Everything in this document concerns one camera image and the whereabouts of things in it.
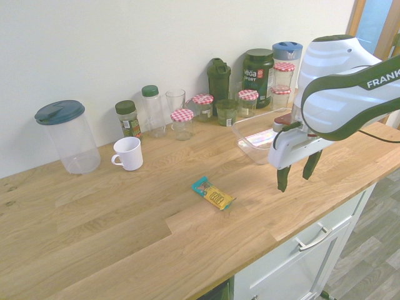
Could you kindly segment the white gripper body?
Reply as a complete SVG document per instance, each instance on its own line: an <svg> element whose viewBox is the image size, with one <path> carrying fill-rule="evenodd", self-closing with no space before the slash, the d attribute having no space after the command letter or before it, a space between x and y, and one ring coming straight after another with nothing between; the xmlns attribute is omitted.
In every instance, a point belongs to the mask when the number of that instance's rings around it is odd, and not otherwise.
<svg viewBox="0 0 400 300"><path fill-rule="evenodd" d="M269 164L276 169L284 169L329 146L329 141L321 137L311 137L300 129L282 132L275 138L268 155Z"/></svg>

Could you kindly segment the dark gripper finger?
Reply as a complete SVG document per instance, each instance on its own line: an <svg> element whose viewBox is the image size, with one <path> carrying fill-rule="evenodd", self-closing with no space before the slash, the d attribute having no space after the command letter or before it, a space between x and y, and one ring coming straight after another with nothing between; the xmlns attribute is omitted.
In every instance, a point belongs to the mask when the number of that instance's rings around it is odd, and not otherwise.
<svg viewBox="0 0 400 300"><path fill-rule="evenodd" d="M277 170L277 188L283 193L285 192L285 190L288 186L288 175L289 175L290 169L291 169L291 165Z"/></svg>
<svg viewBox="0 0 400 300"><path fill-rule="evenodd" d="M321 157L322 152L323 151L320 150L320 151L315 152L314 154L312 154L312 155L310 155L308 157L308 160L307 160L306 165L305 165L305 167L303 169L303 172L302 172L302 177L304 179L308 180L311 177L311 175L313 174L313 172L314 172L314 170L315 170L315 168L316 168L316 166L317 166L317 164L319 162L319 159Z"/></svg>

